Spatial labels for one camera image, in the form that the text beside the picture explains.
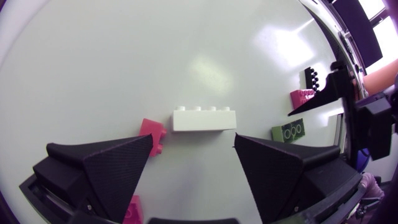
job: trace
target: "pink object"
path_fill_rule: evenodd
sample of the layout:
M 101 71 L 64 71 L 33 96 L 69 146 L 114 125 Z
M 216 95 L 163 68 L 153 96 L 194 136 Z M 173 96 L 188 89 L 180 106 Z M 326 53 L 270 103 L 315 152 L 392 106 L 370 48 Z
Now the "pink object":
M 293 109 L 296 110 L 309 99 L 313 98 L 315 91 L 313 90 L 296 90 L 290 93 L 292 99 Z
M 138 195 L 133 195 L 124 216 L 123 224 L 142 224 L 143 222 L 144 214 L 142 213 L 141 201 Z
M 144 118 L 142 120 L 141 129 L 139 130 L 139 135 L 147 135 L 152 134 L 153 139 L 153 147 L 150 150 L 149 156 L 156 156 L 162 153 L 163 145 L 159 144 L 159 141 L 162 137 L 166 135 L 167 130 L 163 128 L 163 124 L 151 121 L 149 119 Z

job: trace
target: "white table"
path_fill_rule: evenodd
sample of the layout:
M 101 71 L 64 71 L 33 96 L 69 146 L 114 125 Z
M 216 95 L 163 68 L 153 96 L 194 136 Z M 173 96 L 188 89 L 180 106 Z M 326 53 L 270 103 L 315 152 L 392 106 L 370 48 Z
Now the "white table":
M 18 15 L 15 27 L 10 12 L 22 3 L 6 3 L 0 33 L 11 33 L 3 43 L 11 45 L 44 2 Z M 134 194 L 145 221 L 260 223 L 232 148 L 235 132 L 270 139 L 271 127 L 304 118 L 306 136 L 296 144 L 332 145 L 330 116 L 340 111 L 339 101 L 287 113 L 289 93 L 305 88 L 302 71 L 315 68 L 323 87 L 334 59 L 318 25 L 294 0 L 50 1 L 0 70 L 0 190 L 21 223 L 44 222 L 18 186 L 47 156 L 48 142 L 126 138 L 138 134 L 143 118 L 169 128 L 176 106 L 229 106 L 237 130 L 168 133 Z

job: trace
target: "lego brick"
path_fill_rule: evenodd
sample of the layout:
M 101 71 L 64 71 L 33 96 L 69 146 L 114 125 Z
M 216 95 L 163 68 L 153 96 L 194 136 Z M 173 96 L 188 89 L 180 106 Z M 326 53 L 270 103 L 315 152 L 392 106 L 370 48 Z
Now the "lego brick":
M 315 94 L 319 93 L 319 84 L 318 84 L 318 72 L 316 72 L 313 68 L 308 67 L 304 70 L 305 74 L 305 88 L 311 89 L 315 91 Z
M 236 129 L 235 111 L 215 106 L 202 110 L 200 106 L 186 110 L 179 106 L 173 111 L 173 131 L 224 131 Z
M 152 150 L 150 151 L 149 156 L 154 157 L 162 153 L 163 145 L 161 145 L 159 142 L 160 139 L 166 135 L 166 132 L 167 130 L 163 128 L 162 123 L 151 121 L 146 118 L 142 120 L 141 129 L 139 130 L 139 135 L 142 136 L 142 135 L 152 134 L 153 147 Z
M 141 208 L 141 201 L 138 195 L 133 195 L 124 216 L 123 224 L 143 224 L 144 213 Z
M 292 143 L 305 136 L 303 119 L 272 128 L 272 140 Z
M 293 109 L 296 110 L 296 108 L 313 98 L 314 94 L 314 90 L 295 90 L 291 92 L 290 98 L 292 99 Z

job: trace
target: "white lego brick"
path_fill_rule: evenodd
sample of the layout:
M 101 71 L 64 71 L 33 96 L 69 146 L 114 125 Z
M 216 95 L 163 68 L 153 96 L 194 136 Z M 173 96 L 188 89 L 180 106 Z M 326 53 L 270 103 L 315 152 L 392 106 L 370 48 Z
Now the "white lego brick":
M 201 110 L 200 106 L 186 110 L 178 106 L 173 111 L 173 131 L 223 131 L 236 129 L 235 111 L 229 107 L 217 110 L 215 106 Z

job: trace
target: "pink lego brick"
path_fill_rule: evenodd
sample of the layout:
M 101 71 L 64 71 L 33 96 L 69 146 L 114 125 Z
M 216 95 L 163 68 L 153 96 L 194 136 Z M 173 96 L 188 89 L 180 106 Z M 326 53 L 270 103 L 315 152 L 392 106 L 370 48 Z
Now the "pink lego brick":
M 123 224 L 142 224 L 143 222 L 144 214 L 141 208 L 141 201 L 138 195 L 133 195 L 124 216 Z
M 313 98 L 315 91 L 313 90 L 296 90 L 290 93 L 292 99 L 293 109 L 296 110 L 309 99 Z
M 166 135 L 167 130 L 163 128 L 163 124 L 151 121 L 144 118 L 142 120 L 141 129 L 139 130 L 139 135 L 152 134 L 153 138 L 153 148 L 150 151 L 149 156 L 156 156 L 162 153 L 163 145 L 159 143 L 160 139 Z

